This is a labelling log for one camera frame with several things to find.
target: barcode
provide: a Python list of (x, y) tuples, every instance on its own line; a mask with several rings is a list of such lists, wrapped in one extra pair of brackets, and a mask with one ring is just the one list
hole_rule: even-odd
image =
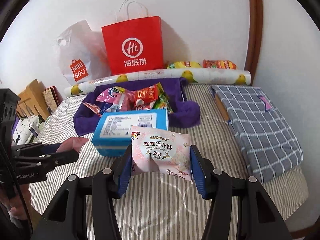
[(152, 127), (151, 122), (140, 122), (138, 123), (137, 126), (141, 126), (141, 127)]

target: purple towel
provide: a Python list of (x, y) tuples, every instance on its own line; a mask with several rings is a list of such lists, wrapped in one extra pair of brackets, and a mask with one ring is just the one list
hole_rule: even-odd
[[(148, 79), (97, 86), (94, 92), (90, 92), (83, 102), (96, 104), (101, 107), (103, 102), (96, 101), (96, 98), (107, 88), (119, 86), (127, 90), (140, 90), (158, 82), (161, 83), (164, 91), (170, 97), (169, 103), (174, 111), (173, 114), (169, 114), (169, 126), (187, 128), (200, 124), (200, 106), (193, 101), (182, 101), (181, 93), (183, 93), (183, 97), (186, 100), (183, 87), (188, 82), (185, 78)], [(94, 132), (99, 119), (99, 116), (84, 104), (81, 104), (73, 117), (73, 123), (78, 136)]]

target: wooden headboard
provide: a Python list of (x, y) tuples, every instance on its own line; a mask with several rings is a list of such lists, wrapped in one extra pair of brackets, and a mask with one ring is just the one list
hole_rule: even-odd
[(17, 106), (18, 117), (41, 115), (44, 120), (48, 118), (50, 113), (44, 101), (43, 90), (36, 79), (26, 86), (26, 89), (18, 95), (20, 97)]

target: white wall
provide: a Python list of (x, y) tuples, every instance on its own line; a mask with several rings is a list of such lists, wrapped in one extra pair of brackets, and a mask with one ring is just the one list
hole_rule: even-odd
[[(19, 93), (37, 78), (63, 94), (69, 85), (57, 65), (55, 38), (83, 19), (100, 33), (123, 1), (30, 0), (0, 43), (0, 86)], [(138, 1), (163, 20), (164, 61), (229, 59), (244, 68), (249, 0)]]
[(309, 198), (287, 221), (291, 231), (320, 215), (320, 31), (296, 0), (263, 0), (261, 86), (292, 126), (303, 150)]

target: blue tissue package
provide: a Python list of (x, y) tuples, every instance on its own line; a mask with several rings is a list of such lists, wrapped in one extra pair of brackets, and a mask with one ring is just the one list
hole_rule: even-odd
[(92, 143), (101, 155), (120, 157), (131, 144), (131, 125), (168, 130), (167, 109), (104, 113)]

